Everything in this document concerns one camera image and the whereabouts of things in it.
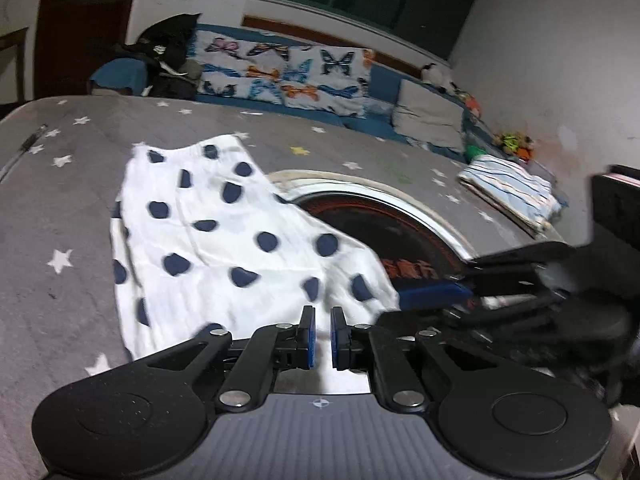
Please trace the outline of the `white polka dot garment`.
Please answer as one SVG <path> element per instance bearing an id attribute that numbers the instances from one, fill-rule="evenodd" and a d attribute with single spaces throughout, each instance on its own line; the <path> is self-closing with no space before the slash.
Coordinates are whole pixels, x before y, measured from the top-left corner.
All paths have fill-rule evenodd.
<path id="1" fill-rule="evenodd" d="M 359 240 L 286 200 L 238 138 L 134 146 L 111 218 L 122 341 L 140 359 L 220 325 L 236 338 L 313 307 L 371 323 L 399 299 Z"/>

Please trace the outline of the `striped folded cloth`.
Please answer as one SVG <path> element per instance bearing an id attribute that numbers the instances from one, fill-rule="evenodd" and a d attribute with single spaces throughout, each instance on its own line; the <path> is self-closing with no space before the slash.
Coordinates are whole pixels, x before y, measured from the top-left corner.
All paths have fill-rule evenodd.
<path id="1" fill-rule="evenodd" d="M 534 234 L 548 229 L 562 210 L 549 181 L 510 160 L 478 155 L 458 173 L 457 179 Z"/>

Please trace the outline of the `colourful toys pile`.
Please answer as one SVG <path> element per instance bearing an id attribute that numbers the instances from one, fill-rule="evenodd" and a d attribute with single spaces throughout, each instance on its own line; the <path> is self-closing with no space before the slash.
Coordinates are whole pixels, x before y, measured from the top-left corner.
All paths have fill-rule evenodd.
<path id="1" fill-rule="evenodd" d="M 535 143 L 530 136 L 518 132 L 500 133 L 492 143 L 504 154 L 515 156 L 522 162 L 533 158 Z"/>

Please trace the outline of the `grey sofa cushion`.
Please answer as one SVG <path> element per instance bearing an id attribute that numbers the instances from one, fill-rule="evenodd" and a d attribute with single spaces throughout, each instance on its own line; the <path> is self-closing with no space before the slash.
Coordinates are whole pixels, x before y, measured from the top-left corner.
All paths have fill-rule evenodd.
<path id="1" fill-rule="evenodd" d="M 462 117 L 463 108 L 439 92 L 408 79 L 401 81 L 392 122 L 402 136 L 461 152 Z"/>

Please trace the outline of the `butterfly pattern sofa cover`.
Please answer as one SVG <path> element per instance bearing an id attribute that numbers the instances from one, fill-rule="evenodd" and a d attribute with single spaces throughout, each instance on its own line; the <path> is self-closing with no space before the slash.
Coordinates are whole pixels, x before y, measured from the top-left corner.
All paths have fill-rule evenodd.
<path id="1" fill-rule="evenodd" d="M 300 44 L 225 27 L 198 26 L 188 47 L 202 69 L 196 98 L 245 106 L 391 138 L 398 78 L 360 47 Z"/>

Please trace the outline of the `grey star tablecloth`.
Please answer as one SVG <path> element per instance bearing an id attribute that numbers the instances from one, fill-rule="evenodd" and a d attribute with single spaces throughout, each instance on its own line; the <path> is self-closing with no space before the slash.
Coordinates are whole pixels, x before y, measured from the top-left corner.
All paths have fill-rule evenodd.
<path id="1" fill-rule="evenodd" d="M 24 105 L 1 125 L 1 474 L 39 479 L 30 420 L 50 392 L 125 362 L 110 217 L 134 144 L 232 133 L 265 172 L 318 170 L 412 196 L 472 254 L 529 236 L 458 185 L 451 159 L 296 116 L 126 96 Z"/>

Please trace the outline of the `blue cushion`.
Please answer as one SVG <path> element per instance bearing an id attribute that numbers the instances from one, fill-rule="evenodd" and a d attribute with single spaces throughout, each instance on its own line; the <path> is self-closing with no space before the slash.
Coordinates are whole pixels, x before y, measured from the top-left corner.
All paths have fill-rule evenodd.
<path id="1" fill-rule="evenodd" d="M 88 89 L 90 94 L 142 96 L 147 82 L 145 62 L 135 58 L 116 58 L 91 75 Z"/>

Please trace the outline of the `black bag on sofa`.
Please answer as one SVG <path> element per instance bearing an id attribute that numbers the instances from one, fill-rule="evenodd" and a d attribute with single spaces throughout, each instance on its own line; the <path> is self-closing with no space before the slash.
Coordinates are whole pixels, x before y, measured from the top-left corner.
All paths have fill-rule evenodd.
<path id="1" fill-rule="evenodd" d="M 189 62 L 192 39 L 201 14 L 177 14 L 145 29 L 134 44 L 119 44 L 116 52 L 144 63 L 146 94 L 151 98 L 194 101 L 198 69 Z"/>

